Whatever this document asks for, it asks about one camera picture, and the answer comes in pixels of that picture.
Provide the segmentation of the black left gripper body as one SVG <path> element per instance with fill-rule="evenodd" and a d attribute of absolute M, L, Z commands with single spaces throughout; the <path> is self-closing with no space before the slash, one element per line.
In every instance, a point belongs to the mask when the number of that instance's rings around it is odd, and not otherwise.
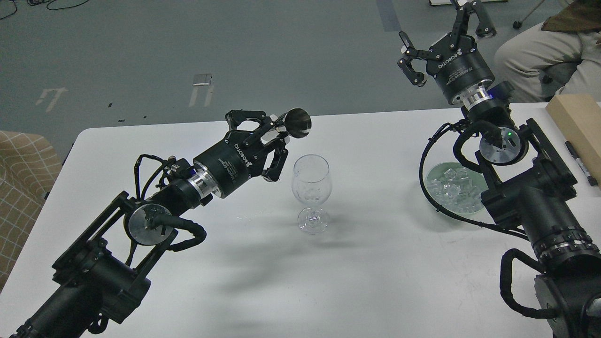
<path fill-rule="evenodd" d="M 194 167 L 204 170 L 215 181 L 213 192 L 217 197 L 227 197 L 262 173 L 266 144 L 260 138 L 247 140 L 251 135 L 249 131 L 229 131 L 221 141 L 193 159 Z"/>

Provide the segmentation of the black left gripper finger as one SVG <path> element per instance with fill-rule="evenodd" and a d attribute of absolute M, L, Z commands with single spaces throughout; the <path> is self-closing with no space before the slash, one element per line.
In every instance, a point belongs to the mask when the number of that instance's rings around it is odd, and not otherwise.
<path fill-rule="evenodd" d="M 276 182 L 279 180 L 281 172 L 283 171 L 284 163 L 288 156 L 288 151 L 286 149 L 288 141 L 288 136 L 276 136 L 274 139 L 265 144 L 262 150 L 256 154 L 256 163 L 261 162 L 261 167 L 263 167 L 268 155 L 273 153 L 271 164 L 266 169 L 262 169 L 261 173 L 261 176 L 267 182 Z"/>
<path fill-rule="evenodd" d="M 244 141 L 258 141 L 261 137 L 266 135 L 266 133 L 276 128 L 276 120 L 273 120 L 273 118 L 264 111 L 231 110 L 225 114 L 225 119 L 230 130 L 237 130 L 243 122 L 247 121 L 258 124 L 258 128 L 250 132 L 249 137 Z"/>

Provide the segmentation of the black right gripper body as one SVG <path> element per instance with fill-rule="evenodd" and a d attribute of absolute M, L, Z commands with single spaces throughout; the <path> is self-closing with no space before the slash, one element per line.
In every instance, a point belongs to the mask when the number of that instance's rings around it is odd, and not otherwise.
<path fill-rule="evenodd" d="M 448 33 L 429 49 L 440 60 L 428 60 L 426 73 L 434 78 L 449 104 L 459 103 L 460 96 L 472 86 L 489 88 L 494 82 L 494 75 L 472 36 L 460 36 L 458 42 L 452 42 Z"/>

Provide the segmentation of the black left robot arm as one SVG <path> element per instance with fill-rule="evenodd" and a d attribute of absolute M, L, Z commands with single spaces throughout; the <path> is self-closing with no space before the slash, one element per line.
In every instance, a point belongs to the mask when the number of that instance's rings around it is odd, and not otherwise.
<path fill-rule="evenodd" d="M 147 276 L 165 252 L 180 252 L 207 237 L 182 215 L 225 198 L 257 176 L 276 182 L 290 137 L 312 126 L 307 112 L 225 114 L 228 132 L 192 162 L 149 154 L 134 165 L 135 196 L 123 191 L 56 259 L 58 289 L 12 334 L 14 338 L 79 338 L 122 323 L 150 289 Z"/>

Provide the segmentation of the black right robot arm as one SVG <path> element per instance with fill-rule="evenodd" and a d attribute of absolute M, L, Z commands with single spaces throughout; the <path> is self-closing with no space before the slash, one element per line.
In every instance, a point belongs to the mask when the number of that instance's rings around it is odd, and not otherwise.
<path fill-rule="evenodd" d="M 479 23 L 477 37 L 496 29 L 479 0 L 453 1 L 451 31 L 425 51 L 400 31 L 403 55 L 398 66 L 415 86 L 432 76 L 463 118 L 445 123 L 426 145 L 419 163 L 419 184 L 426 199 L 455 220 L 526 239 L 534 258 L 510 249 L 501 259 L 500 295 L 524 317 L 545 319 L 554 338 L 598 338 L 600 325 L 600 249 L 571 212 L 577 179 L 534 119 L 516 126 L 509 99 L 514 87 L 493 85 L 494 75 L 468 34 L 470 15 Z M 438 203 L 426 189 L 427 154 L 446 132 L 458 138 L 453 154 L 459 164 L 483 175 L 481 201 L 493 224 L 469 220 Z"/>

